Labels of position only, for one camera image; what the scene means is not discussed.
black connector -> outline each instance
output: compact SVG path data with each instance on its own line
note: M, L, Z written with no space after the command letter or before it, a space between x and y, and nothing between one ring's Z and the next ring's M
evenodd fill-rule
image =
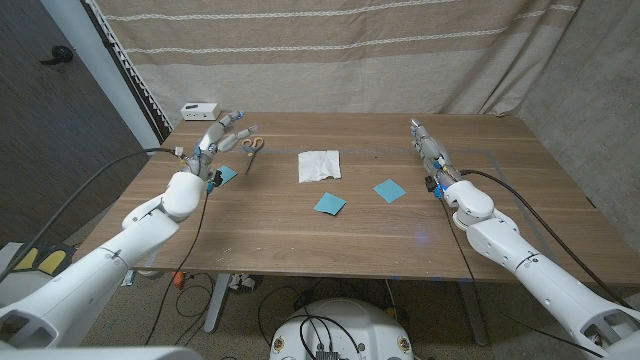
M222 185L222 171L216 170L216 174L213 176L213 186L218 187Z
M424 184L427 186L427 191L429 192L434 192L438 188L438 183L431 176L424 178Z

door handle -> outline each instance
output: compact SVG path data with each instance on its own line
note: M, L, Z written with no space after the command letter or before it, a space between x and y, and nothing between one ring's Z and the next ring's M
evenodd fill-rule
M42 65L56 65L61 62L69 62L73 59L73 51L64 45L56 45L51 48L53 59L40 60Z

small white device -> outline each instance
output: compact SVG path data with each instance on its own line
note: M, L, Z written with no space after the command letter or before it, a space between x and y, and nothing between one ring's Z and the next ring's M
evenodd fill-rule
M371 304L347 298L320 300L298 310L271 343L270 360L309 359L305 345L318 360L414 359L409 336L396 320Z
M218 103L186 103L180 109L185 120L215 120L220 115Z

yellow pad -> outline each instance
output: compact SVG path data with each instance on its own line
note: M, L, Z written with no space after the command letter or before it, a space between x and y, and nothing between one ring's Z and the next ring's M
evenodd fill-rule
M56 268L60 266L60 263L67 257L67 253L64 250L56 250L49 254L38 266L38 270L53 275Z
M22 261L20 261L18 265L16 265L16 267L13 268L13 270L31 269L33 267L33 262L35 261L37 255L38 255L38 249L33 248L29 250L29 253L27 254L27 256L25 256L24 259L22 259Z

black cable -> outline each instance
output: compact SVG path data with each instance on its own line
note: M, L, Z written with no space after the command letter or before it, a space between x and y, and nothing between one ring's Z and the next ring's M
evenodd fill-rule
M336 326L338 326L340 328L340 330L342 330L345 334L347 334L347 336L351 340L351 343L353 344L353 347L356 349L356 353L358 354L358 357L361 358L360 349L358 349L358 345L356 344L356 341L353 339L353 336L351 336L349 331L347 331L347 329L345 329L337 321L335 321L333 319L330 319L328 317L325 317L325 316L315 316L315 315L296 315L296 316L290 317L287 321L289 321L291 319L294 319L294 318L298 318L298 317L306 317L306 319L304 319L300 323L300 341L302 341L302 346L304 346L305 350L307 350L307 354L311 357L312 360L318 360L318 359L313 355L313 353L311 352L311 349L309 349L309 346L307 346L307 343L304 341L304 335L302 334L302 327L304 326L304 323L306 323L307 321L309 321L311 319L326 320L326 321L329 321L329 322L335 324Z
M200 319L202 319L202 316L204 316L204 314L207 312L207 309L209 309L209 301L208 301L208 299L210 299L210 298L211 298L211 294L213 293L213 289L214 289L214 287L215 287L215 283L214 283L214 281L213 281L213 278L212 278L209 274L205 274L205 273L197 273L197 274L193 274L193 275L189 276L189 278L190 278L190 279L193 279L193 278L194 278L195 276L197 276L197 275L206 275L206 276L209 278L209 281L211 282L211 291L209 291L209 289L207 289L206 287L204 287L204 286L202 286L202 285L192 285L192 286L188 286L188 287L186 287L186 288L185 288L185 289L180 293L180 295L178 295L178 297L176 298L176 311L178 312L178 314L180 314L180 316L183 316L183 317L186 317L186 318L194 317L194 316L198 316L198 318L197 318L193 323L191 323L191 325L190 325L190 326L189 326L189 327L188 327L188 328L187 328L187 329L186 329L186 330L185 330L185 331L180 335L180 337L178 338L178 340L176 340L176 342L173 344L174 346L175 346L175 345L178 345L178 343L180 342L180 340L182 340L182 338L183 338L183 337L184 337L184 336L185 336L189 331L191 331L191 329L193 329L193 327L194 327L194 326L196 326L196 324L198 324L198 323L200 322ZM204 289L204 290L207 292L207 294L208 294L207 302L206 302L206 304L205 304L205 306L204 306L204 309L202 309L202 311L201 311L201 312L199 312L199 313L195 313L195 314L192 314L192 315L185 315L185 314L183 314L183 313L182 313L182 311L180 311L180 307L178 306L178 301L180 300L180 297L181 297L184 293L186 293L188 290L190 290L190 289L198 289L198 288L202 288L202 289ZM191 339L193 339L193 337L198 333L198 330L197 330L197 329L198 329L198 328L196 327L196 331L194 331L194 332L193 332L193 334L191 334L191 337L189 338L189 340L187 340L187 342L184 344L184 346L187 346L187 345L189 344L189 342L191 342Z
M276 292L280 291L280 290L284 290L284 289L289 289L291 291L293 291L296 295L298 295L298 297L300 297L300 293L298 292L298 290L292 288L291 286L282 286L279 287L275 290L273 290L272 292L268 293L267 296L265 296L264 298L262 298L262 301L260 302L260 305L258 305L258 329L260 330L260 334L262 335L262 338L264 339L264 342L267 343L268 347L271 347L271 343L269 342L269 340L267 340L267 335L265 335L264 333L264 329L262 328L262 319L260 317L260 314L262 312L262 306L264 305L264 302L273 294L275 294Z
M444 204L444 201L442 199L440 199L440 204L442 205L442 209L444 210L445 216L447 217L447 221L449 222L449 228L451 229L451 234L453 234L453 238L456 240L456 244L458 245L458 250L460 250L462 259L464 260L465 265L467 265L467 270L469 271L469 275L471 276L471 286L473 286L473 292L476 293L476 299L478 299L478 307L480 308L480 312L482 313L482 306L480 305L480 291L478 291L476 278L475 276L473 276L473 271L471 271L471 266L469 265L469 261L467 261L467 257L464 255L464 251L462 251L462 246L460 246L460 241L458 240L458 236L456 235L456 232L453 229L453 224L451 223L451 217L449 216L449 212L447 211L447 206ZM488 333L487 325L485 324L484 321L482 321L482 326L484 327L484 332Z
M305 314L307 314L307 316L311 316L311 315L309 315L309 311L307 311L307 307L306 306L304 307L304 312L305 312ZM320 343L320 345L324 349L324 344L322 343L322 339L320 339L320 334L318 334L318 329L316 329L316 325L313 323L313 321L311 321L311 326L313 326L313 331L316 332L316 336L318 337L318 342ZM327 327L327 324L324 324L324 327L327 328L327 333L329 333L329 328ZM331 349L332 347L333 347L333 344L331 344L331 340L329 340L329 349Z
M196 176L200 177L200 170L202 169L202 162L200 161L200 155L198 155L197 159L198 159L198 173L196 174Z
M200 216L200 224L198 224L198 231L196 231L196 236L193 239L193 242L191 243L191 247L187 252L187 256L184 257L184 260L182 260L182 262L180 263L180 266L178 266L176 271L173 273L173 276L171 277L171 281L169 281L169 284L167 284L167 288L165 289L164 295L162 296L162 300L160 301L160 308L158 309L158 314L156 315L156 319L153 322L153 326L151 327L151 332L149 333L149 336L147 336L147 340L144 342L145 345L149 345L149 340L151 340L151 336L153 336L153 332L156 330L156 326L158 325L158 321L160 320L160 314L162 313L162 307L164 305L164 301L167 298L167 294L169 293L171 284L173 284L173 280L176 278L176 276L180 272L180 269L182 269L182 265L184 265L184 263L187 262L189 255L191 255L191 251L193 250L193 247L196 245L196 241L198 240L198 235L200 235L200 229L202 229L202 221L204 220L204 213L205 213L205 210L207 210L207 199L209 199L209 194L207 194L204 198L204 206L202 207L202 215Z
M84 191L84 189L87 188L87 186L89 186L96 178L98 178L98 176L102 175L103 172L105 172L107 169L109 169L110 167L112 167L113 165L119 163L122 160L128 159L130 157L133 157L133 156L136 156L136 155L139 155L139 154L146 154L146 153L154 152L154 151L164 151L164 152L168 152L168 153L171 153L171 154L175 155L175 151L174 150L166 149L166 148L144 149L144 150L136 151L136 152L133 152L131 154L122 156L122 157L120 157L118 159L115 159L115 160L107 163L106 165L101 167L98 171L96 171L93 175L91 175L91 177L87 181L85 181L84 184L82 184L78 188L78 190L76 190L73 194L71 194L71 196L67 199L67 201L64 202L64 204L62 204L62 206L60 206L60 208L58 208L58 210L55 212L55 214L53 214L53 216L49 219L49 221L42 227L42 229L40 229L38 234L36 234L36 236L34 236L33 239L31 239L31 241L29 241L28 243L23 245L20 248L20 250L18 250L16 256L13 258L13 261L11 261L9 263L9 265L7 265L7 267L2 271L2 273L0 273L0 283L2 283L2 281L4 281L4 279L9 275L9 273L11 271L13 271L13 269L20 263L20 261L22 261L22 259L24 259L27 256L27 254L29 254L29 251L31 249L33 249L33 247L40 240L42 235L44 235L44 233L47 230L49 230L49 228L53 225L53 223L55 223L56 220L58 220L58 218L60 217L62 212L71 204L71 202L73 200L75 200L75 198L77 198L78 195L80 195L80 193L82 193L82 191Z
M526 327L526 328L527 328L527 329L529 329L529 330L533 330L533 331L535 331L535 332L537 332L537 333L540 333L540 334L542 334L542 335L546 335L546 336L548 336L548 337L550 337L550 338L552 338L552 339L556 339L556 340L561 341L561 342L563 342L563 343L565 343L565 344L568 344L568 345L571 345L571 346L575 346L575 347L577 347L578 349L580 349L580 350L582 350L582 351L586 351L586 352L588 352L589 354L593 354L593 355L595 355L595 356L597 356L597 357L599 357L599 358L603 358L603 357L604 357L604 356L602 356L602 355L598 354L597 352L595 352L595 351L593 351L593 350L591 350L591 349L587 349L586 347L584 347L584 346L582 346L582 345L579 345L579 344L573 343L573 342L568 341L568 340L565 340L565 339L563 339L563 338L561 338L561 337L557 337L557 336L555 336L555 335L552 335L552 334L549 334L549 333L544 332L544 331L542 331L542 330L538 330L538 329L536 329L536 328L534 328L534 327L531 327L531 326L529 326L529 325L527 325L527 324L525 324L525 323L523 323L523 322L520 322L520 321L518 321L518 320L516 320L516 319L512 318L511 316L509 316L509 315L507 315L507 314L503 313L502 311L500 312L500 315L502 315L502 316L506 317L507 319L509 319L509 320L511 320L511 321L513 321L513 322L515 322L516 324L520 324L520 325L522 325L522 326Z
M325 280L333 280L333 281L335 281L338 284L338 286L340 286L340 296L342 296L342 297L346 297L346 294L344 292L344 285L346 285L347 287L349 287L360 298L360 300L366 300L368 298L367 296L364 296L362 294L362 291L358 291L358 289L355 287L355 285L353 285L353 284L351 284L349 282L346 282L346 281L344 281L342 279L337 279L337 278L332 278L332 277L323 277L323 278L321 278L315 284L313 284L311 286L311 288L309 288L309 290L310 291L315 290L315 288Z
M413 344L413 337L411 336L411 317L409 316L409 312L407 311L407 309L403 308L402 306L397 306L398 310L400 312L402 312L403 316L399 316L398 317L398 322L400 322L400 317L406 318L407 320L407 326L406 326L406 330L407 330L407 337L409 338L409 341Z
M533 207L531 205L529 205L529 203L511 186L509 186L509 184L505 183L504 181L498 179L497 177L487 174L485 172L482 171L478 171L478 170L462 170L460 171L461 175L467 175L467 174L476 174L476 175L481 175L484 176L488 179L491 179L495 182L497 182L498 184L502 185L505 189L509 190L513 195L515 195L515 197L518 198L518 200L520 200L520 202L522 202L522 204L529 209L529 211L531 212L531 214L538 219L538 221L540 222L540 224L542 225L542 227L545 228L545 230L547 230L547 232L549 232L549 234L551 234L551 236L556 240L556 242L564 249L564 251L567 252L567 254L569 254L569 256L571 256L571 258L578 264L580 265L580 267L582 268L582 270L584 270L587 274L589 274L589 276L591 276L591 278L593 280L595 280L596 283L598 283L598 285L600 285L600 287L607 292L607 294L609 294L615 301L617 301L620 305L627 307L629 309L633 309L631 307L631 305L629 305L626 301L624 301L623 298L621 298L620 296L618 296L616 293L613 292L613 290L611 290L609 288L609 286L607 286L607 284L605 284L602 280L600 280L600 278L593 272L591 271L591 269L589 269L589 267L582 262L582 260L580 260L580 258L573 252L571 251L571 249L567 246L567 244L564 243L564 241L562 241L560 239L560 237L553 231L553 229L551 229L551 227L542 219L542 217L533 209Z

